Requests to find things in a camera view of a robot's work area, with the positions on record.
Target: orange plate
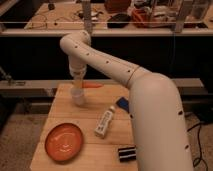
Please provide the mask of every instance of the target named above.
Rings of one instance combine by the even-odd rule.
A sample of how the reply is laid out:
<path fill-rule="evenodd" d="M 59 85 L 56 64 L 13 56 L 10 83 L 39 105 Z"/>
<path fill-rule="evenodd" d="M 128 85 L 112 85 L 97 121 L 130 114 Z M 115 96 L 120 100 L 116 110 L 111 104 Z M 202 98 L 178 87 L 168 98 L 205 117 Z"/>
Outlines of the orange plate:
<path fill-rule="evenodd" d="M 53 128 L 45 140 L 45 150 L 55 161 L 67 161 L 81 150 L 83 134 L 72 123 L 63 123 Z"/>

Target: blue object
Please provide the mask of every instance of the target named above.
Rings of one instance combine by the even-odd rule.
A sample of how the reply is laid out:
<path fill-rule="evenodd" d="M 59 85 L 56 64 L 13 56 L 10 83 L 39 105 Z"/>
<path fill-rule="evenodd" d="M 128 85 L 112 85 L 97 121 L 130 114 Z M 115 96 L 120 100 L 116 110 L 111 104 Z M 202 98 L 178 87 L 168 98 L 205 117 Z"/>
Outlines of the blue object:
<path fill-rule="evenodd" d="M 127 113 L 129 113 L 129 101 L 126 100 L 124 97 L 121 97 L 116 102 L 116 105 L 122 109 L 124 109 Z"/>

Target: black object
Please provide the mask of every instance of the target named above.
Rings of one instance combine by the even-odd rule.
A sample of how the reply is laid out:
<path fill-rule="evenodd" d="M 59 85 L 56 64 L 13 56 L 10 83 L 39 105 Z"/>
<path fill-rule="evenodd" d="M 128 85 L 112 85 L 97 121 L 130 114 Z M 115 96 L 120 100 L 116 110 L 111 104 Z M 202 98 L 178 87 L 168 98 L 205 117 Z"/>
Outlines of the black object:
<path fill-rule="evenodd" d="M 135 147 L 119 148 L 118 155 L 120 162 L 136 160 L 136 149 Z"/>
<path fill-rule="evenodd" d="M 48 4 L 48 9 L 49 9 L 49 10 L 54 10 L 54 9 L 55 9 L 54 3 L 49 3 L 49 4 Z"/>
<path fill-rule="evenodd" d="M 129 113 L 129 102 L 124 97 L 121 97 L 116 102 L 116 105 L 122 109 L 124 109 L 127 113 Z"/>
<path fill-rule="evenodd" d="M 193 112 L 203 124 L 213 123 L 213 105 L 198 106 Z"/>
<path fill-rule="evenodd" d="M 107 27 L 108 28 L 123 28 L 127 24 L 129 24 L 131 17 L 127 14 L 118 13 L 114 16 L 112 16 L 107 21 Z"/>

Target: floor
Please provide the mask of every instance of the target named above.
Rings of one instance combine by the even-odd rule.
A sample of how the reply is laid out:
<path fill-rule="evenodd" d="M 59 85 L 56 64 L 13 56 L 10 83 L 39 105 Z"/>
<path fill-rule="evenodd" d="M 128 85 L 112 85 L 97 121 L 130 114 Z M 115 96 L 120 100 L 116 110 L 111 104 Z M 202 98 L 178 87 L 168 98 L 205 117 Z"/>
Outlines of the floor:
<path fill-rule="evenodd" d="M 14 112 L 0 134 L 0 170 L 29 171 L 47 114 Z"/>
<path fill-rule="evenodd" d="M 1 171 L 29 171 L 30 163 L 39 140 L 47 114 L 32 114 L 14 112 L 7 121 L 0 134 L 0 170 Z M 186 117 L 187 127 L 191 127 L 198 120 L 194 115 Z M 189 132 L 192 156 L 198 156 L 197 130 Z M 201 130 L 201 144 L 203 156 L 208 163 L 208 171 L 213 171 L 213 124 L 203 126 Z M 195 171 L 205 171 L 200 163 Z"/>

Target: wooden table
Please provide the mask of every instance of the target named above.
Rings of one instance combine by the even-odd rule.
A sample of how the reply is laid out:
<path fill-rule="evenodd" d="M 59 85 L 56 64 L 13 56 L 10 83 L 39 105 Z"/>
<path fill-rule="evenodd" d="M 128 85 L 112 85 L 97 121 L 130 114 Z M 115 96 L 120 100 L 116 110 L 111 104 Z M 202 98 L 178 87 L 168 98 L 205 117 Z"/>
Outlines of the wooden table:
<path fill-rule="evenodd" d="M 204 18 L 204 23 L 207 25 L 209 29 L 213 29 L 213 22 L 210 22 L 209 19 L 213 17 L 213 5 L 209 7 L 209 10 L 206 13 Z"/>
<path fill-rule="evenodd" d="M 102 3 L 91 4 L 92 11 L 101 12 L 93 29 L 107 29 L 107 20 L 114 14 L 109 14 Z M 84 29 L 83 20 L 78 17 L 82 5 L 56 3 L 54 10 L 48 10 L 44 3 L 25 26 L 25 29 Z"/>
<path fill-rule="evenodd" d="M 32 171 L 137 171 L 136 161 L 120 163 L 117 149 L 134 146 L 129 114 L 116 107 L 105 139 L 94 135 L 94 129 L 110 105 L 120 97 L 128 98 L 128 90 L 120 85 L 104 85 L 85 89 L 87 103 L 84 107 L 73 104 L 70 96 L 72 84 L 60 84 L 44 125 L 31 162 Z M 64 122 L 79 126 L 84 135 L 83 149 L 74 160 L 57 164 L 46 154 L 44 141 L 49 131 Z"/>

